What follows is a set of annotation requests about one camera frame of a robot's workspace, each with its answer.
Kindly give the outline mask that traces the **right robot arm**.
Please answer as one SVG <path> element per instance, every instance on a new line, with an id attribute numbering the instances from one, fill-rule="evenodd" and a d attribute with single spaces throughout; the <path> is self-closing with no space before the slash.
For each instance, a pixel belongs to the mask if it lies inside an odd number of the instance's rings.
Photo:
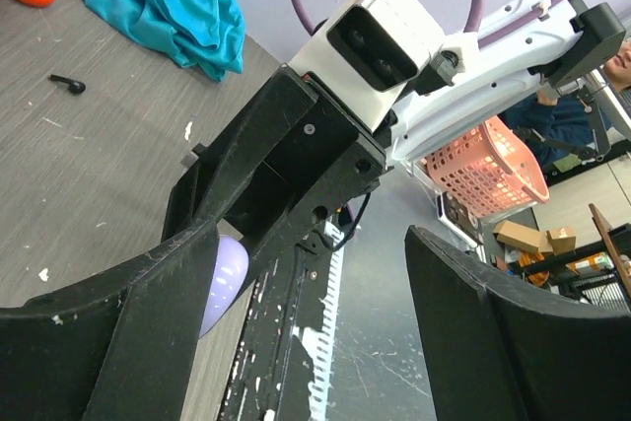
<path id="1" fill-rule="evenodd" d="M 172 241 L 229 222 L 252 263 L 320 234 L 394 164 L 613 56 L 623 29 L 583 0 L 510 0 L 448 35 L 419 0 L 347 0 L 174 186 Z"/>

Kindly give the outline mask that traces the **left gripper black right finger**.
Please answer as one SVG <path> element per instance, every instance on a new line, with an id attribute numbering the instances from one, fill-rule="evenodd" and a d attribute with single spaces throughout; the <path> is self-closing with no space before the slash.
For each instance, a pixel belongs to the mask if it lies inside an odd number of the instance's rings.
<path id="1" fill-rule="evenodd" d="M 439 419 L 629 418 L 629 314 L 536 288 L 419 227 L 405 256 Z"/>

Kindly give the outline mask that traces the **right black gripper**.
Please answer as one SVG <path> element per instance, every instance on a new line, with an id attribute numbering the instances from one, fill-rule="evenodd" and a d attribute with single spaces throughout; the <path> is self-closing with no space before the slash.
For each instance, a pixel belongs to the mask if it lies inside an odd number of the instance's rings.
<path id="1" fill-rule="evenodd" d="M 282 66 L 215 140 L 196 145 L 173 187 L 162 239 L 223 217 L 253 263 L 294 246 L 386 169 L 372 133 L 312 73 Z"/>

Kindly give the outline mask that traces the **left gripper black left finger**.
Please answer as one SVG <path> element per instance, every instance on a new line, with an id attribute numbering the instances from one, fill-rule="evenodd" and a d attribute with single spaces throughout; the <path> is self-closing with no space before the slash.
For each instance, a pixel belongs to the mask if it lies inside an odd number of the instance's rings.
<path id="1" fill-rule="evenodd" d="M 218 246 L 196 224 L 1 313 L 5 420 L 176 420 Z"/>

